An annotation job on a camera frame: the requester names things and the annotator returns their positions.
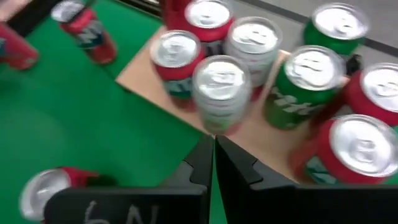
red soda can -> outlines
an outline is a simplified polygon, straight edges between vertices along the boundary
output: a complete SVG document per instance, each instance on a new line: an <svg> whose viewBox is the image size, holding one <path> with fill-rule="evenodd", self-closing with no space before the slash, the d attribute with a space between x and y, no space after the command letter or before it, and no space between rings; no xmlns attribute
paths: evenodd
<svg viewBox="0 0 398 224"><path fill-rule="evenodd" d="M398 125L397 64L377 63L355 73L310 125L316 128L334 116L351 113L372 116L389 126Z"/></svg>
<svg viewBox="0 0 398 224"><path fill-rule="evenodd" d="M289 166L319 184L378 184L397 172L397 135L376 118L340 116L293 151Z"/></svg>
<svg viewBox="0 0 398 224"><path fill-rule="evenodd" d="M184 30L167 31L152 44L150 57L174 105L194 111L192 74L205 58L198 38Z"/></svg>
<svg viewBox="0 0 398 224"><path fill-rule="evenodd" d="M62 1L52 9L51 16L92 61L102 65L112 62L117 56L116 46L93 10L84 9L76 19L68 22L83 7L80 2Z"/></svg>
<svg viewBox="0 0 398 224"><path fill-rule="evenodd" d="M42 171L33 176L22 190L19 209L27 220L44 222L44 207L57 192L70 187L114 185L112 178L72 167Z"/></svg>
<svg viewBox="0 0 398 224"><path fill-rule="evenodd" d="M202 42L206 57L224 54L224 40L233 23L228 1L201 0L191 2L185 10L188 31Z"/></svg>
<svg viewBox="0 0 398 224"><path fill-rule="evenodd" d="M185 20L185 8L192 0L160 0L162 19L168 30L187 29L188 23Z"/></svg>
<svg viewBox="0 0 398 224"><path fill-rule="evenodd" d="M38 51L4 22L0 22L0 61L24 70L35 65Z"/></svg>

can lid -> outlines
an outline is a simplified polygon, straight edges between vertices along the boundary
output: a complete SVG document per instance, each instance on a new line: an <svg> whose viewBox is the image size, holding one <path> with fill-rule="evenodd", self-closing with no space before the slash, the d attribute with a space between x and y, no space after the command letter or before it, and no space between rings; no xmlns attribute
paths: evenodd
<svg viewBox="0 0 398 224"><path fill-rule="evenodd" d="M282 42L282 31L272 21L262 17L236 20L229 30L230 42L242 52L263 54Z"/></svg>
<svg viewBox="0 0 398 224"><path fill-rule="evenodd" d="M320 32L340 40L364 37L370 28L369 19L362 10L337 2L320 6L312 20Z"/></svg>
<svg viewBox="0 0 398 224"><path fill-rule="evenodd" d="M335 88L345 74L343 59L334 51L320 46L299 47L285 64L287 78L306 90Z"/></svg>
<svg viewBox="0 0 398 224"><path fill-rule="evenodd" d="M199 54L201 43L192 33L170 30L150 48L152 60L161 67L180 68L188 65Z"/></svg>
<svg viewBox="0 0 398 224"><path fill-rule="evenodd" d="M185 9L187 21L196 27L214 29L231 19L229 4L222 0L192 1Z"/></svg>
<svg viewBox="0 0 398 224"><path fill-rule="evenodd" d="M359 174L388 177L398 169L397 135L376 118L340 117L331 127L330 145L340 162Z"/></svg>
<svg viewBox="0 0 398 224"><path fill-rule="evenodd" d="M77 0L66 0L55 5L51 10L51 18L57 22L69 21L84 5Z"/></svg>
<svg viewBox="0 0 398 224"><path fill-rule="evenodd" d="M19 209L30 221L44 220L44 207L57 192L71 186L69 176L61 169L45 170L32 177L22 190Z"/></svg>
<svg viewBox="0 0 398 224"><path fill-rule="evenodd" d="M200 62L193 75L193 86L206 98L230 100L247 87L249 70L227 55L215 55Z"/></svg>
<svg viewBox="0 0 398 224"><path fill-rule="evenodd" d="M377 63L366 68L361 87L374 104L398 113L398 64Z"/></svg>

green soda can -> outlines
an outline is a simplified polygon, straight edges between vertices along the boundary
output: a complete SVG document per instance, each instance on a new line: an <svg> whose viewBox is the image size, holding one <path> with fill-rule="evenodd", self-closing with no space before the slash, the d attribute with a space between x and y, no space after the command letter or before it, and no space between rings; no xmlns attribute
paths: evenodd
<svg viewBox="0 0 398 224"><path fill-rule="evenodd" d="M369 31L364 12L343 3L326 4L315 10L302 33L302 45L319 45L349 57L363 44Z"/></svg>
<svg viewBox="0 0 398 224"><path fill-rule="evenodd" d="M329 102L345 74L343 59L315 45L298 48L280 66L263 107L275 128L293 129Z"/></svg>

gray floor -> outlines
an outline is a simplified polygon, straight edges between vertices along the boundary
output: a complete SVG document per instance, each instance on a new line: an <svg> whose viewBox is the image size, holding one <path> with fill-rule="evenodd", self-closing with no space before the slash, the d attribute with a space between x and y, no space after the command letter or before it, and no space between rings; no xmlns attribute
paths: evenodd
<svg viewBox="0 0 398 224"><path fill-rule="evenodd" d="M318 6L333 2L331 0L259 0L264 1L275 6L296 12L303 16L311 16L311 13ZM284 33L284 40L282 42L282 49L291 51L294 43L299 37L302 29L302 24L292 21L286 17L278 14L273 14L270 11L244 3L244 0L231 0L236 17L243 16L261 16L276 22L282 32ZM360 7L371 21L371 31L368 37L370 39L382 42L393 47L398 48L398 1L395 0L340 0ZM370 49L368 47L361 47L358 53L364 57L366 65L377 62L392 62L398 63L398 58L391 55Z"/></svg>

soda can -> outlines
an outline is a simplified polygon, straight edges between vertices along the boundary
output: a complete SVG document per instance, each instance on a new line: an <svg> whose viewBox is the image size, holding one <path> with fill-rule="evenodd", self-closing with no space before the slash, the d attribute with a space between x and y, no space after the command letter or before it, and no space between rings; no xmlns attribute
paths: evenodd
<svg viewBox="0 0 398 224"><path fill-rule="evenodd" d="M259 98L269 72L278 56L282 31L272 21L261 17L236 20L228 33L224 51L248 65L253 86L252 101Z"/></svg>
<svg viewBox="0 0 398 224"><path fill-rule="evenodd" d="M343 3L325 4L315 10L302 32L302 45L319 45L349 57L363 44L370 28L365 13Z"/></svg>
<svg viewBox="0 0 398 224"><path fill-rule="evenodd" d="M329 102L345 73L341 57L320 46L303 46L280 66L263 113L279 129L292 129Z"/></svg>
<svg viewBox="0 0 398 224"><path fill-rule="evenodd" d="M184 30L167 31L152 44L150 57L174 105L194 111L192 74L205 58L198 38Z"/></svg>
<svg viewBox="0 0 398 224"><path fill-rule="evenodd" d="M33 222L44 221L44 207L57 192L70 187L115 185L113 178L72 167L42 171L33 176L22 190L19 209L22 216Z"/></svg>
<svg viewBox="0 0 398 224"><path fill-rule="evenodd" d="M293 151L289 166L319 184L379 184L397 172L397 135L376 118L340 116Z"/></svg>
<svg viewBox="0 0 398 224"><path fill-rule="evenodd" d="M93 10L85 9L76 19L68 22L83 6L77 1L62 1L52 9L51 17L76 40L79 48L92 61L101 65L110 63L117 56L116 46Z"/></svg>
<svg viewBox="0 0 398 224"><path fill-rule="evenodd" d="M0 22L0 62L6 62L12 68L25 70L39 59L38 51L17 32Z"/></svg>
<svg viewBox="0 0 398 224"><path fill-rule="evenodd" d="M355 73L341 92L310 122L316 129L333 116L364 114L398 125L398 64L377 63Z"/></svg>
<svg viewBox="0 0 398 224"><path fill-rule="evenodd" d="M223 43L233 22L228 1L201 0L191 2L185 10L189 26L203 44L206 57L223 54Z"/></svg>
<svg viewBox="0 0 398 224"><path fill-rule="evenodd" d="M202 61L193 75L193 99L203 126L211 134L233 134L239 128L252 92L248 67L216 55Z"/></svg>
<svg viewBox="0 0 398 224"><path fill-rule="evenodd" d="M186 30L188 22L185 18L185 8L192 0L160 0L160 10L163 23L168 30Z"/></svg>

